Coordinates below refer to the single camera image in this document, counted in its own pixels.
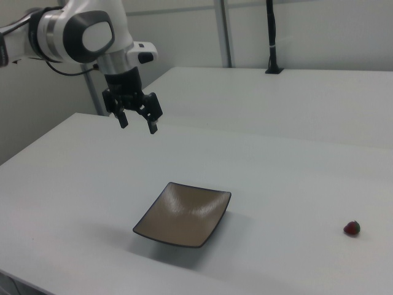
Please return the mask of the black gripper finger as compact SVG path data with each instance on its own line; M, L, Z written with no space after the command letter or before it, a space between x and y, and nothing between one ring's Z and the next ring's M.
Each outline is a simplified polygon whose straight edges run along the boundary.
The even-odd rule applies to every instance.
M118 119L121 128L127 127L128 121L124 113L125 108L121 96L113 94L108 88L102 92L102 95L106 111Z
M149 131L153 135L158 130L158 119L163 115L163 111L155 93L143 95L139 114L145 118Z

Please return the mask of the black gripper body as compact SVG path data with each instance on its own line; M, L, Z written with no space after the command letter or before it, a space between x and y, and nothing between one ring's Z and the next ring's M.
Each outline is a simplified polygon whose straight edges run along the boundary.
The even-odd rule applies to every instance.
M121 74L105 74L104 77L110 92L122 99L125 109L140 109L144 94L137 67Z

